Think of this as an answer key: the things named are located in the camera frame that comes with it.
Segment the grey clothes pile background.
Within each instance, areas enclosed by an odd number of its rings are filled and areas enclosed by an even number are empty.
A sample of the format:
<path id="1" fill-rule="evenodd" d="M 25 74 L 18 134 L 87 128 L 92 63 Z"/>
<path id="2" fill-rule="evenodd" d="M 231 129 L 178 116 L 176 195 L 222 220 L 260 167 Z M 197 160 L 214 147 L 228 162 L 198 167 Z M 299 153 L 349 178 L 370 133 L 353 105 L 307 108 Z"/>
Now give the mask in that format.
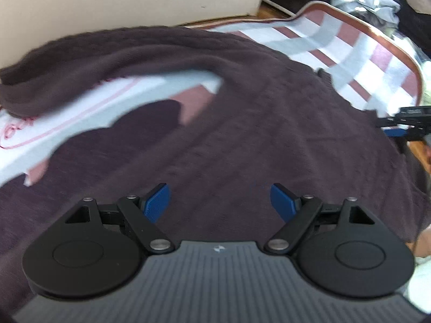
<path id="1" fill-rule="evenodd" d="M 416 12 L 406 0 L 330 0 L 330 4 L 389 37 L 399 32 L 416 42 L 430 40 L 430 16 Z"/>

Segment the dark brown cable-knit sweater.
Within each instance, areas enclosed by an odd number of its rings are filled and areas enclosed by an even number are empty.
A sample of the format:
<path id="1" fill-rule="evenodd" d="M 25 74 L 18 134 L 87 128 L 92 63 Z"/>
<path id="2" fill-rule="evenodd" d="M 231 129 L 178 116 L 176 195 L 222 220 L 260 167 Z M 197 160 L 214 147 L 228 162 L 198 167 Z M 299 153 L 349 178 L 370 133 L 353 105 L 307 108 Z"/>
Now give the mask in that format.
<path id="1" fill-rule="evenodd" d="M 430 224 L 421 166 L 354 109 L 323 71 L 230 34 L 185 28 L 80 34 L 32 50 L 1 70 L 1 103 L 42 116 L 105 79 L 189 69 L 219 75 L 219 92 L 180 121 L 174 100 L 137 104 L 113 127 L 62 144 L 32 187 L 1 188 L 1 257 L 21 257 L 50 223 L 84 197 L 111 203 L 173 193 L 160 227 L 174 241 L 265 241 L 281 225 L 269 202 L 279 182 L 329 203 L 353 196 L 402 240 Z"/>

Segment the checkered pink grey rug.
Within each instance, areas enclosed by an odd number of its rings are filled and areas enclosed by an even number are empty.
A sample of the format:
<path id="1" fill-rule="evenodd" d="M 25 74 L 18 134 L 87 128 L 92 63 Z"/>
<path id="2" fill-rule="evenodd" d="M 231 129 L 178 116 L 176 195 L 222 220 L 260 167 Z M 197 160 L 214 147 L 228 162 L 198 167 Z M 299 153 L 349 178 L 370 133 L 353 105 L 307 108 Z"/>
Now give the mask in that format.
<path id="1" fill-rule="evenodd" d="M 423 79 L 418 63 L 376 28 L 328 4 L 305 5 L 294 17 L 203 23 L 209 31 L 235 34 L 282 52 L 332 76 L 336 91 L 354 108 L 379 116 L 416 106 Z M 156 101 L 181 105 L 187 123 L 217 94 L 221 79 L 208 72 L 179 72 L 108 80 L 65 107 L 42 117 L 1 114 L 1 182 L 23 177 L 37 183 L 54 151 L 85 131 L 110 127 L 128 112 Z"/>

